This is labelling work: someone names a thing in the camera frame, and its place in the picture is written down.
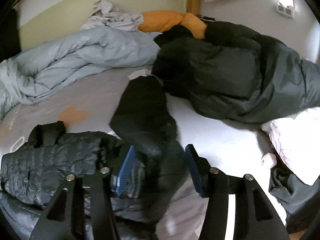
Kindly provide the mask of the black quilted puffer jacket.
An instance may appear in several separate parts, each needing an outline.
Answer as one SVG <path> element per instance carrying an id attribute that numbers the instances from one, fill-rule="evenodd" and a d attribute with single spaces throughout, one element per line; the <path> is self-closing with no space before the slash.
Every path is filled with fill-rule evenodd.
<path id="1" fill-rule="evenodd" d="M 119 155 L 124 144 L 135 149 L 126 190 L 112 197 L 119 239 L 156 239 L 157 223 L 187 176 L 175 119 L 155 76 L 127 85 L 110 127 L 104 132 L 67 133 L 63 122 L 36 126 L 28 141 L 1 160 L 1 228 L 15 239 L 30 239 L 35 225 L 69 174 L 92 175 Z M 86 239 L 94 239 L 90 196 L 85 194 Z"/>

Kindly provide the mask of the dark grey garment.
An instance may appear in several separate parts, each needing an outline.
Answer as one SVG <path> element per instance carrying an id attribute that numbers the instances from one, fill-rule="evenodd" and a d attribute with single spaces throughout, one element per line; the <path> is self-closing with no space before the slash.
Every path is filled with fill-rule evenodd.
<path id="1" fill-rule="evenodd" d="M 286 211 L 289 234 L 307 229 L 319 211 L 319 179 L 304 184 L 280 159 L 271 168 L 269 193 Z"/>

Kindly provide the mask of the small pink device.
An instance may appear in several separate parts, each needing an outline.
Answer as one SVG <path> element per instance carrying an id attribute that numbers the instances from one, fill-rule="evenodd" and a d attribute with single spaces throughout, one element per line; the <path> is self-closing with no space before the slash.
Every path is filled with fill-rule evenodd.
<path id="1" fill-rule="evenodd" d="M 277 157 L 273 153 L 266 153 L 261 158 L 262 166 L 271 169 L 277 164 Z"/>

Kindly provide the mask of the white floral pillow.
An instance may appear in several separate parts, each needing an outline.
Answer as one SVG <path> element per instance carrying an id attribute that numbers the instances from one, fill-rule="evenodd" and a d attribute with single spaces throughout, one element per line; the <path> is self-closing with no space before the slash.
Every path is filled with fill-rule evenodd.
<path id="1" fill-rule="evenodd" d="M 282 162 L 306 185 L 319 178 L 319 107 L 261 125 Z"/>

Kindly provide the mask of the dark green down coat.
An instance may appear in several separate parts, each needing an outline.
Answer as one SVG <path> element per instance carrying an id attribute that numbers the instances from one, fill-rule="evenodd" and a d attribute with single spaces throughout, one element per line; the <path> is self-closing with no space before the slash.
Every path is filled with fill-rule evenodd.
<path id="1" fill-rule="evenodd" d="M 175 25 L 155 42 L 152 74 L 202 116 L 263 124 L 319 106 L 319 66 L 244 25 L 212 22 L 201 39 Z"/>

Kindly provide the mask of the light grey-blue duvet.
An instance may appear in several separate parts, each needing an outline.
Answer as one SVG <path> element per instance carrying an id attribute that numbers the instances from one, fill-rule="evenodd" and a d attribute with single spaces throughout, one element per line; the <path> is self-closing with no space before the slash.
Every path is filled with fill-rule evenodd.
<path id="1" fill-rule="evenodd" d="M 84 77 L 153 64 L 159 32 L 96 27 L 44 42 L 1 63 L 1 117 L 33 105 Z"/>

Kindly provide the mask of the crumpled grey cloth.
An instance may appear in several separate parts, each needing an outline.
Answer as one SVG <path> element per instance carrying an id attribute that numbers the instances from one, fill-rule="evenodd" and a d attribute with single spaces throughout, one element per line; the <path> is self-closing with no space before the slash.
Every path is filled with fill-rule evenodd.
<path id="1" fill-rule="evenodd" d="M 124 12 L 108 0 L 99 0 L 93 4 L 93 10 L 80 30 L 107 26 L 124 31 L 137 31 L 144 23 L 141 13 Z"/>

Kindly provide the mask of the orange pillow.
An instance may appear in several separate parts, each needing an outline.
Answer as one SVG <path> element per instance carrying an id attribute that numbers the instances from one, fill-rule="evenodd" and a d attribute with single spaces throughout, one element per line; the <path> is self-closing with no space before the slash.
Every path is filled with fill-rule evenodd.
<path id="1" fill-rule="evenodd" d="M 204 38 L 206 24 L 192 13 L 179 13 L 168 10 L 156 10 L 143 12 L 144 22 L 139 25 L 138 30 L 143 32 L 164 32 L 174 25 L 180 24 L 189 29 L 193 36 L 198 39 Z"/>

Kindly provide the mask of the wall night light socket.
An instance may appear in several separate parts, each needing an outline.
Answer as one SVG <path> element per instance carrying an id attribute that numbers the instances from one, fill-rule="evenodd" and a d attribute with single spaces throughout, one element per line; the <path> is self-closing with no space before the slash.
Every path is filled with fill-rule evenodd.
<path id="1" fill-rule="evenodd" d="M 294 18 L 295 16 L 295 5 L 293 0 L 278 0 L 276 9 L 277 12 L 288 18 Z"/>

